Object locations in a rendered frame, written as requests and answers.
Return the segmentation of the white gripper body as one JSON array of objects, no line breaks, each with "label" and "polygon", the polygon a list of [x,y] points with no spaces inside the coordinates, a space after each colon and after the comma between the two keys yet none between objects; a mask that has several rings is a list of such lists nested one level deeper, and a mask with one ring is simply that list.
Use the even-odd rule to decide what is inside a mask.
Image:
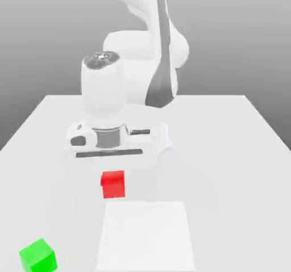
[{"label": "white gripper body", "polygon": [[116,151],[66,150],[65,162],[73,169],[96,168],[100,171],[149,169],[157,161],[157,155],[145,149],[120,149]]}]

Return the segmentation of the small red cube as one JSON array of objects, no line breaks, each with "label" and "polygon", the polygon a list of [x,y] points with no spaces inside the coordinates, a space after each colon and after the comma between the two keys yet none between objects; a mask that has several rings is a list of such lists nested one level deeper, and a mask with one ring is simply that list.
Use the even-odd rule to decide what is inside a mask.
[{"label": "small red cube", "polygon": [[103,198],[124,198],[125,184],[124,171],[104,171],[101,175]]}]

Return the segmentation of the small green cube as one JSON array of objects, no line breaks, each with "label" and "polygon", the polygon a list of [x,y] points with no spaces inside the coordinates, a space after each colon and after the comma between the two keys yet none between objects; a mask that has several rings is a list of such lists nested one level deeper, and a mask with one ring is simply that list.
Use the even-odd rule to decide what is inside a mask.
[{"label": "small green cube", "polygon": [[41,238],[19,252],[25,272],[54,272],[58,268],[55,251]]}]

